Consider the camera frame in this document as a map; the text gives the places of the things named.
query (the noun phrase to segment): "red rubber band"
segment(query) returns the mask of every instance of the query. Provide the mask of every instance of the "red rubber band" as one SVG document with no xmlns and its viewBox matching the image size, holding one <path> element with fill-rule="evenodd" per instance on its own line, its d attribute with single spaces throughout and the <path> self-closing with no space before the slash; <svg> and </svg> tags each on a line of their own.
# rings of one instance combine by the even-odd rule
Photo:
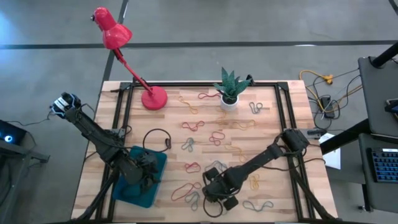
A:
<svg viewBox="0 0 398 224">
<path fill-rule="evenodd" d="M 197 122 L 197 124 L 196 124 L 194 127 L 191 127 L 191 126 L 188 124 L 188 122 L 183 122 L 182 125 L 181 125 L 181 127 L 182 127 L 182 128 L 187 128 L 187 129 L 189 129 L 189 130 L 191 130 L 191 131 L 198 131 L 199 126 L 204 126 L 204 125 L 205 125 L 205 122 L 204 122 L 204 121 L 199 121 L 199 122 Z"/>
<path fill-rule="evenodd" d="M 201 171 L 201 167 L 200 167 L 199 163 L 197 163 L 197 162 L 192 162 L 192 164 L 185 164 L 184 167 L 185 167 L 185 171 L 189 174 Z M 189 171 L 190 168 L 199 168 L 199 170 Z"/>
<path fill-rule="evenodd" d="M 203 98 L 206 98 L 206 97 L 215 97 L 215 96 L 221 97 L 221 95 L 219 93 L 216 93 L 214 95 L 209 95 L 207 93 L 199 93 L 198 94 L 198 98 L 199 99 L 203 99 Z"/>
<path fill-rule="evenodd" d="M 214 134 L 220 134 L 223 137 L 218 138 L 218 137 L 215 137 Z M 213 131 L 211 136 L 210 136 L 210 138 L 209 138 L 209 141 L 214 143 L 214 145 L 219 146 L 221 144 L 220 140 L 223 140 L 223 139 L 225 139 L 225 134 L 224 133 L 219 132 L 219 131 Z"/>
<path fill-rule="evenodd" d="M 173 195 L 174 195 L 178 190 L 184 188 L 184 187 L 187 186 L 187 185 L 190 185 L 190 186 L 191 186 L 191 188 L 189 189 L 189 191 L 188 191 L 185 195 L 183 195 L 183 196 L 181 196 L 181 197 L 179 197 L 179 198 L 173 199 Z M 181 199 L 181 198 L 187 196 L 187 195 L 192 191 L 192 189 L 194 189 L 194 188 L 195 188 L 195 189 L 200 189 L 200 188 L 201 188 L 201 184 L 200 184 L 199 182 L 195 182 L 195 183 L 193 183 L 193 184 L 192 184 L 192 183 L 186 183 L 186 184 L 182 185 L 181 187 L 175 189 L 175 190 L 173 191 L 173 193 L 172 193 L 172 196 L 171 196 L 170 198 L 171 198 L 171 200 L 174 202 L 174 201 L 176 201 L 176 200 L 178 200 L 178 199 Z"/>
</svg>

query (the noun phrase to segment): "lamp base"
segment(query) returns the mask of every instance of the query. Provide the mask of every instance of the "lamp base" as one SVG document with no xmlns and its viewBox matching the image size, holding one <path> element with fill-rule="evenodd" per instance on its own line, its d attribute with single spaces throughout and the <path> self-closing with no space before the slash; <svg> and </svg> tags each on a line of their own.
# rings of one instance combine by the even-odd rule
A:
<svg viewBox="0 0 398 224">
<path fill-rule="evenodd" d="M 162 109 L 167 103 L 167 93 L 159 86 L 151 86 L 151 95 L 147 90 L 142 93 L 141 102 L 148 110 L 159 110 Z"/>
</svg>

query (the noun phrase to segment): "potted plant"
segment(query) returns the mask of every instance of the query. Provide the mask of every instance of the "potted plant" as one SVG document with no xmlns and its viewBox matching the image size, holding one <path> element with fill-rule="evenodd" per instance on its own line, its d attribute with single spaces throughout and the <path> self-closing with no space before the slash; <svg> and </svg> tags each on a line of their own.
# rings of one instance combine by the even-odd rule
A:
<svg viewBox="0 0 398 224">
<path fill-rule="evenodd" d="M 239 82 L 239 78 L 235 78 L 234 71 L 228 75 L 228 72 L 224 68 L 221 69 L 221 79 L 223 81 L 220 86 L 217 83 L 213 85 L 216 87 L 217 91 L 221 93 L 221 109 L 226 111 L 232 111 L 236 109 L 238 105 L 239 94 L 248 87 L 251 79 Z"/>
</svg>

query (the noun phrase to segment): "lamp shade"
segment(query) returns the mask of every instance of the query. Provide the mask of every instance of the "lamp shade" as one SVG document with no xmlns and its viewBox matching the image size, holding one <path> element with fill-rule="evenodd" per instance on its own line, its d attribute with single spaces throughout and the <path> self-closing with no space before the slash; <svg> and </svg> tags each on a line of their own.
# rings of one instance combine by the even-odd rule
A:
<svg viewBox="0 0 398 224">
<path fill-rule="evenodd" d="M 129 42 L 132 37 L 132 32 L 124 25 L 118 24 L 105 7 L 97 8 L 93 19 L 102 30 L 102 39 L 107 49 L 118 49 Z"/>
</svg>

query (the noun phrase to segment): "succulent plant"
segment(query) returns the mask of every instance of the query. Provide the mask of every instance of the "succulent plant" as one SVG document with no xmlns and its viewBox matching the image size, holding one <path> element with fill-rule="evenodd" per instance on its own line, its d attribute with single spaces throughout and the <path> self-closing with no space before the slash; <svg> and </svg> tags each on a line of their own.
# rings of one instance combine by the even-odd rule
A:
<svg viewBox="0 0 398 224">
<path fill-rule="evenodd" d="M 251 79 L 243 80 L 239 82 L 240 77 L 235 78 L 234 71 L 228 75 L 228 72 L 222 68 L 221 69 L 221 79 L 223 81 L 222 85 L 214 83 L 217 91 L 223 95 L 223 100 L 227 104 L 233 104 L 238 100 L 238 95 L 243 92 L 243 90 L 248 87 Z"/>
</svg>

